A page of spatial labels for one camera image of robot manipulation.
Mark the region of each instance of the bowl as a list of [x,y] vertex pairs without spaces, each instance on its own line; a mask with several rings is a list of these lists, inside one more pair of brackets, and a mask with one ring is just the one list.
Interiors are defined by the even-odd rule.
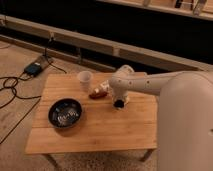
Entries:
[[81,104],[74,99],[61,99],[49,110],[49,122],[56,128],[73,126],[81,117]]

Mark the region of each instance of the gray floor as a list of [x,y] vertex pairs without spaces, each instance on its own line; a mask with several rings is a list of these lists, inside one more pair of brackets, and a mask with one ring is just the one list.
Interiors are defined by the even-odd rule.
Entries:
[[[8,75],[19,75],[23,67],[36,59],[39,55],[17,46],[1,49],[7,43],[0,42],[0,77]],[[85,68],[73,63],[55,59],[55,65],[64,68],[69,73],[81,70],[95,70]],[[49,73],[61,73],[49,67],[38,78],[29,82],[21,83],[18,92],[22,96],[39,95]],[[10,96],[9,91],[0,93],[0,105]],[[0,131],[1,136],[7,129],[11,129],[20,120],[35,102],[35,100],[15,100],[8,107],[0,109]],[[24,171],[24,170],[54,170],[53,166],[41,155],[26,155],[25,145],[31,129],[32,120],[35,114],[34,109],[0,145],[0,170],[2,171]],[[144,150],[130,150],[119,152],[95,152],[95,153],[70,153],[55,154],[62,170],[76,171],[156,171],[156,152],[145,162],[139,161]]]

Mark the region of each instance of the paper cup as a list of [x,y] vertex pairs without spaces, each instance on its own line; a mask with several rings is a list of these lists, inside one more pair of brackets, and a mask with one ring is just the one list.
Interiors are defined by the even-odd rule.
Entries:
[[82,71],[77,75],[78,80],[81,83],[81,88],[83,91],[88,92],[90,90],[90,84],[93,74],[90,71]]

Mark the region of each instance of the black device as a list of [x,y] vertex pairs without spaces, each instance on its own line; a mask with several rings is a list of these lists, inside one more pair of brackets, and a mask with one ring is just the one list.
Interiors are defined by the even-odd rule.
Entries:
[[39,73],[41,73],[45,68],[47,68],[53,59],[46,56],[39,56],[35,61],[29,64],[25,69],[24,73],[36,77]]
[[57,101],[49,110],[49,121],[56,128],[73,126],[81,117],[82,108],[74,99]]

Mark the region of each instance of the wooden table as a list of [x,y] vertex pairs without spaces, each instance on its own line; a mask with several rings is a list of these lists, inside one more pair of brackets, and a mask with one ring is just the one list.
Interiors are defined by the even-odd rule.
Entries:
[[[129,92],[130,102],[124,109],[117,110],[110,95],[98,100],[89,99],[76,75],[48,77],[29,135],[27,154],[156,148],[157,104],[154,96]],[[110,76],[111,73],[94,74],[92,87]],[[74,127],[57,130],[48,121],[48,111],[63,98],[78,100],[83,113]]]

